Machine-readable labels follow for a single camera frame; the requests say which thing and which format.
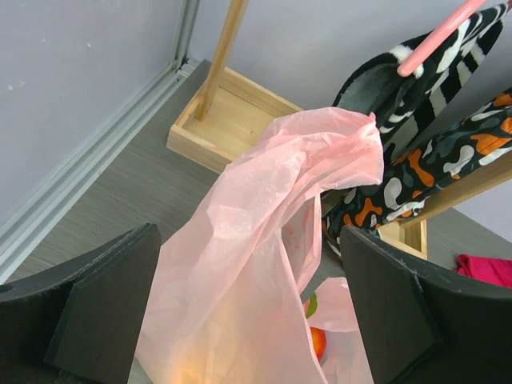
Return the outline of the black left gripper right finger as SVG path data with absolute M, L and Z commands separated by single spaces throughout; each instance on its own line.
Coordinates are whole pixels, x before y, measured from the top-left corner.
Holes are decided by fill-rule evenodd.
M 376 383 L 509 383 L 511 290 L 456 274 L 364 230 L 342 264 Z

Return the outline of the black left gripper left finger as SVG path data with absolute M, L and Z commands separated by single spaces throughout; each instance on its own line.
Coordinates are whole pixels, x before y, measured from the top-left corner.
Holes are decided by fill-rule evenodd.
M 3 383 L 126 383 L 161 247 L 155 224 L 1 286 Z

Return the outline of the red apple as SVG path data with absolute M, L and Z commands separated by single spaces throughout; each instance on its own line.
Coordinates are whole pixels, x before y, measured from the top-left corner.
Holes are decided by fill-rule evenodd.
M 326 332 L 316 327 L 310 328 L 314 352 L 319 361 L 322 360 L 323 355 L 326 351 L 327 339 Z

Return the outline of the pink peach plastic bag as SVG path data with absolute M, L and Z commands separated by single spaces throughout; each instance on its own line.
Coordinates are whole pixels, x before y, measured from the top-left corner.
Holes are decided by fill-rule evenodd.
M 136 355 L 155 383 L 370 383 L 344 278 L 301 293 L 322 256 L 321 193 L 382 181 L 372 114 L 275 119 L 160 250 Z M 321 361 L 310 328 L 326 332 Z

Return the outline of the red folded cloth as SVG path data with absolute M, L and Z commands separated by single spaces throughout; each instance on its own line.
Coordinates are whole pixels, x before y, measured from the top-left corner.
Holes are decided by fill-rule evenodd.
M 455 272 L 460 275 L 496 286 L 512 287 L 511 260 L 461 254 L 457 264 Z

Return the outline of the orange camouflage cloth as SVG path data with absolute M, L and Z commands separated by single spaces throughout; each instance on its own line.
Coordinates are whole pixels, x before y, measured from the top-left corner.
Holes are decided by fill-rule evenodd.
M 423 141 L 384 169 L 382 183 L 359 186 L 322 220 L 328 247 L 340 253 L 344 226 L 376 234 L 381 226 L 418 215 L 428 198 L 511 152 L 511 91 Z

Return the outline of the zebra pattern cloth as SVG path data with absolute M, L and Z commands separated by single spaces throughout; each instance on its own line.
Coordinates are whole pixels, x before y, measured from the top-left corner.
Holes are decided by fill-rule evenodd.
M 494 47 L 508 5 L 480 10 L 453 32 L 412 75 L 397 69 L 424 35 L 406 40 L 362 64 L 346 80 L 333 105 L 374 114 L 384 159 L 391 162 L 436 119 Z

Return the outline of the wooden clothes rack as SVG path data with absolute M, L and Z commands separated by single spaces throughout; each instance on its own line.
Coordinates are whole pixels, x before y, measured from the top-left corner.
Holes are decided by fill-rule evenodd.
M 166 144 L 216 173 L 252 147 L 273 119 L 300 110 L 227 67 L 246 8 L 245 1 L 231 2 L 208 76 L 170 128 Z M 425 258 L 428 219 L 510 179 L 506 153 L 437 192 L 418 215 L 382 226 L 382 240 Z

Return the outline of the pink clothes hanger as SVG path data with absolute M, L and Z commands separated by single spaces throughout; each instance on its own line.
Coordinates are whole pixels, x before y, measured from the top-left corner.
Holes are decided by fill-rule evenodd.
M 398 75 L 410 76 L 431 54 L 474 14 L 486 0 L 468 0 L 456 9 L 440 26 L 433 30 L 413 52 L 400 64 Z

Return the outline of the aluminium frame rail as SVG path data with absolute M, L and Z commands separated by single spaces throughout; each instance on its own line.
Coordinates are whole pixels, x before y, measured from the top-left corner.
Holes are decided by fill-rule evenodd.
M 197 7 L 2 2 L 2 280 L 183 81 Z

